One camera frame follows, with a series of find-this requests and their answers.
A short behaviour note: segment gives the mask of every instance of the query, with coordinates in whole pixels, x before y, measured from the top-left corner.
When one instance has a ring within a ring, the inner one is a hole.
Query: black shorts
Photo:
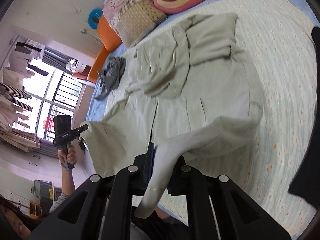
[[[144,231],[151,240],[188,240],[189,228],[184,224],[169,224],[153,212],[148,218],[134,216],[136,207],[132,207],[131,222]]]

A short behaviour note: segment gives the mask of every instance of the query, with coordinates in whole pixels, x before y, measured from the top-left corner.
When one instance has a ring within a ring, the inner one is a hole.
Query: brown polka dot pillow
[[[166,18],[167,15],[157,9],[151,0],[127,0],[112,22],[128,48],[135,46]]]

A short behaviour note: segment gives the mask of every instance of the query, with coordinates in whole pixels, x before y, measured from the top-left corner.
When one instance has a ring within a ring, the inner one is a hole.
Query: gray curtain
[[[61,150],[61,149],[58,147],[54,147],[53,142],[50,142],[50,141],[47,141],[44,139],[40,139],[40,148],[33,150],[33,152],[40,153],[40,154],[47,155],[47,156],[54,157],[54,158],[58,159],[58,156],[57,156],[58,150]]]
[[[44,55],[42,62],[55,67],[56,69],[62,70],[63,72],[72,75],[72,72],[67,70],[67,64],[71,57],[58,52],[54,49],[51,49],[49,47],[44,47]]]

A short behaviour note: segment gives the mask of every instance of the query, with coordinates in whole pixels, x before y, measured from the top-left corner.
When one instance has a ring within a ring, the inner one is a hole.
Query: hand
[[[69,162],[71,164],[77,163],[76,150],[73,146],[71,146],[69,148],[68,155],[66,155],[63,150],[59,150],[58,157],[59,157],[59,160],[61,161],[62,165],[64,165],[64,158],[67,158],[67,162]]]

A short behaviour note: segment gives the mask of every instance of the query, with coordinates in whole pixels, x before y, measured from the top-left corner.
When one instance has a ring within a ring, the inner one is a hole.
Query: blue bed sheet
[[[190,8],[186,11],[190,11],[193,10],[194,8],[198,8],[200,6],[215,2],[215,1],[220,1],[220,0],[204,0],[202,3],[198,4],[197,6]],[[309,19],[313,22],[314,25],[316,26],[320,26],[316,16],[314,15],[313,11],[311,10],[310,6],[308,5],[308,3],[305,0],[288,0],[290,3],[292,3],[294,6],[298,7],[301,11],[303,11],[308,17]],[[181,12],[179,14],[175,14],[175,15],[171,15],[168,17],[168,19],[166,21],[164,21],[163,23],[161,23],[158,28],[160,28],[161,26],[167,24],[168,22],[172,21],[173,19],[179,17],[180,15],[182,15],[184,12]],[[109,56],[114,56],[114,57],[119,57],[121,56],[124,52],[126,51],[126,48],[123,44],[121,44],[113,53],[111,53]],[[96,86],[94,89],[94,93],[90,102],[90,107],[89,107],[89,111],[87,113],[87,117],[86,120],[87,121],[100,121],[105,113],[105,109],[106,109],[106,105],[107,105],[107,99],[105,98],[102,101],[97,101],[94,99],[94,97],[96,95],[99,94],[99,87]]]

